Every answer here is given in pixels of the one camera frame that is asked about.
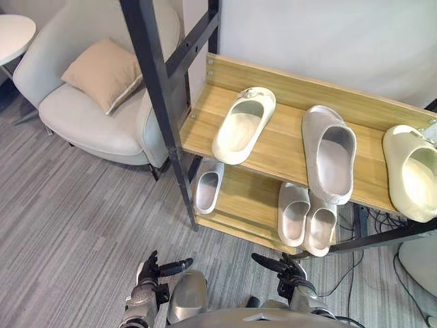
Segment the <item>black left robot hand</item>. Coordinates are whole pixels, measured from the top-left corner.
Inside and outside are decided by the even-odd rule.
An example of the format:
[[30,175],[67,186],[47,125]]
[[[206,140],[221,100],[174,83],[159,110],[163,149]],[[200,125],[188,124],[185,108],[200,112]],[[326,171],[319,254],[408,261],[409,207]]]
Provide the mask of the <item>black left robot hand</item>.
[[193,264],[192,258],[179,260],[158,266],[158,251],[154,250],[145,262],[141,262],[137,269],[137,285],[147,279],[158,283],[159,277],[169,277],[185,271]]

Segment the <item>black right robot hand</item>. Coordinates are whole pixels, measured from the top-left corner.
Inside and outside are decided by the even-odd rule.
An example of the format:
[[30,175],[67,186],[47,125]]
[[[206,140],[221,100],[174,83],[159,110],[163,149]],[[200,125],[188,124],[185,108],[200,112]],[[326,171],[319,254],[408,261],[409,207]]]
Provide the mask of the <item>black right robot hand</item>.
[[307,283],[307,278],[302,269],[299,269],[294,261],[288,264],[284,260],[274,260],[257,253],[252,253],[251,258],[264,268],[277,273],[280,284],[298,286]]

